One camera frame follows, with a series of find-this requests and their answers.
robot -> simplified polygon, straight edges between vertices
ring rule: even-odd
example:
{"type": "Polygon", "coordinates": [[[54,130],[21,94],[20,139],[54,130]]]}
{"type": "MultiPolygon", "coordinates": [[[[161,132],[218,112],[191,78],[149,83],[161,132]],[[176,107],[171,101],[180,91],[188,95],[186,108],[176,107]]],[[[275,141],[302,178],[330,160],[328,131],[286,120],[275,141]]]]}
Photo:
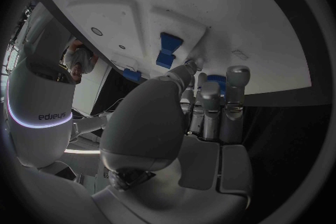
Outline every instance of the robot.
{"type": "Polygon", "coordinates": [[[78,135],[102,128],[100,157],[110,186],[91,198],[110,223],[239,222],[253,184],[249,156],[240,144],[249,68],[228,68],[225,99],[219,84],[201,73],[195,98],[197,66],[189,60],[140,84],[114,113],[74,120],[75,82],[58,65],[64,43],[46,53],[41,42],[50,24],[61,27],[36,8],[32,20],[46,14],[36,26],[42,30],[35,27],[34,38],[27,35],[4,101],[20,163],[74,180],[71,168],[58,159],[78,135]]]}

blue object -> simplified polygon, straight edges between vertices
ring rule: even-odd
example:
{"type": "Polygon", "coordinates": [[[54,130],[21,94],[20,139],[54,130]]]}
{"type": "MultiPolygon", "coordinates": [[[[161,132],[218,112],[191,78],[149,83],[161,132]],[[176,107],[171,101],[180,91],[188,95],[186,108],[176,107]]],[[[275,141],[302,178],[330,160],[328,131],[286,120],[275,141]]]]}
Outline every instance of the blue object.
{"type": "Polygon", "coordinates": [[[170,69],[173,60],[174,60],[173,55],[167,55],[167,54],[160,52],[156,59],[156,65],[170,69]]]}
{"type": "Polygon", "coordinates": [[[183,40],[167,34],[161,33],[161,52],[166,55],[172,55],[183,43],[183,40]]]}
{"type": "Polygon", "coordinates": [[[125,78],[130,79],[130,80],[139,81],[140,78],[141,78],[141,72],[139,72],[139,71],[135,72],[135,71],[132,71],[128,68],[125,68],[124,72],[123,72],[123,76],[125,78]]]}
{"type": "Polygon", "coordinates": [[[226,77],[224,77],[224,76],[218,76],[216,74],[212,74],[212,75],[208,76],[208,81],[217,82],[220,85],[220,87],[221,87],[221,95],[225,96],[225,92],[226,92],[226,77]]]}

person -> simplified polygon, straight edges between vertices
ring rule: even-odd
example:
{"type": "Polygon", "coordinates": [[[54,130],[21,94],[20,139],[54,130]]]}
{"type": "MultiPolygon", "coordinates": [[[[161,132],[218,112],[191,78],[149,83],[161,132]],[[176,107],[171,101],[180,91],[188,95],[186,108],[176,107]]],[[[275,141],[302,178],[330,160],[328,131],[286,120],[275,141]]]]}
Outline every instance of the person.
{"type": "Polygon", "coordinates": [[[98,56],[85,48],[83,43],[76,39],[67,49],[64,63],[70,69],[70,75],[76,84],[81,83],[82,74],[92,72],[98,61],[98,56]]]}

